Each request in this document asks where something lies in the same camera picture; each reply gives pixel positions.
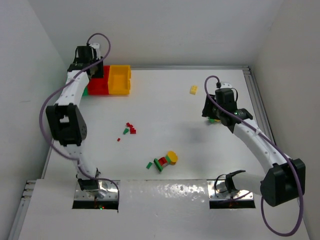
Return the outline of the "yellow lego brick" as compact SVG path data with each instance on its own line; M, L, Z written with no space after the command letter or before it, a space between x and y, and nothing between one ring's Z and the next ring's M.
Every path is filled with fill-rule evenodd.
M197 91L198 91L198 87L196 85L192 85L191 88L190 88L189 93L191 95L196 95Z

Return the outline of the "multicolour lego assembly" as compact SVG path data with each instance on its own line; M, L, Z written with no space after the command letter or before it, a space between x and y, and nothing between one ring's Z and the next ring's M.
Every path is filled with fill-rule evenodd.
M159 173L162 173L168 165L174 166L178 162L178 155L174 151L168 151L167 154L161 158L155 158L153 163Z

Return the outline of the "red lego plate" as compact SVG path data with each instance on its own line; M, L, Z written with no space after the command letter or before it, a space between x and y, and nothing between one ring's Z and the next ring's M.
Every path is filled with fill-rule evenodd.
M130 124L129 122L126 123L126 126L127 126L128 128L130 128L130 129L133 128L133 125Z

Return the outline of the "green lego slope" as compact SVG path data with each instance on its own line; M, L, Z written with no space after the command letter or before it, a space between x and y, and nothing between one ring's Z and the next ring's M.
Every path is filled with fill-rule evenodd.
M125 128L124 131L123 131L123 134L127 134L130 130L128 128Z

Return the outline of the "red lego bricks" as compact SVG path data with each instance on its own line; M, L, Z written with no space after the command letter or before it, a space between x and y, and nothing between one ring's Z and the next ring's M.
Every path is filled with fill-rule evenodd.
M129 131L130 131L130 134L136 134L137 133L137 131L136 131L136 129L134 127L131 127L129 129Z

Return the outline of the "small green lego plate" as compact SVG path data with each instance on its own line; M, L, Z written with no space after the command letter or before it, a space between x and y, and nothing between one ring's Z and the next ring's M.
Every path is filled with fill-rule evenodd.
M149 162L149 163L147 164L146 168L149 170L152 165L153 165L153 163L152 163L152 162Z

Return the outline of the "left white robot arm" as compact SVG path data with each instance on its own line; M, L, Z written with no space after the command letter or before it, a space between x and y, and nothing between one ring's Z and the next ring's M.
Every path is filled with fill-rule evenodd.
M80 189L92 195L99 191L97 178L100 172L84 159L82 143L88 130L79 104L91 77L104 75L101 59L100 44L78 46L75 58L67 70L66 87L54 105L45 109L51 135L67 151L67 159L73 161Z

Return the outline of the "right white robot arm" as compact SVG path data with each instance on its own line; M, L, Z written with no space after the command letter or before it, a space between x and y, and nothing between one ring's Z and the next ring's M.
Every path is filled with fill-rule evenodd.
M238 108L232 88L218 88L214 94L207 93L202 116L219 120L246 145L264 171L264 176L242 169L226 174L225 191L255 193L272 207L293 199L303 200L306 165L301 159L292 159L283 153L260 131L252 114L245 108Z

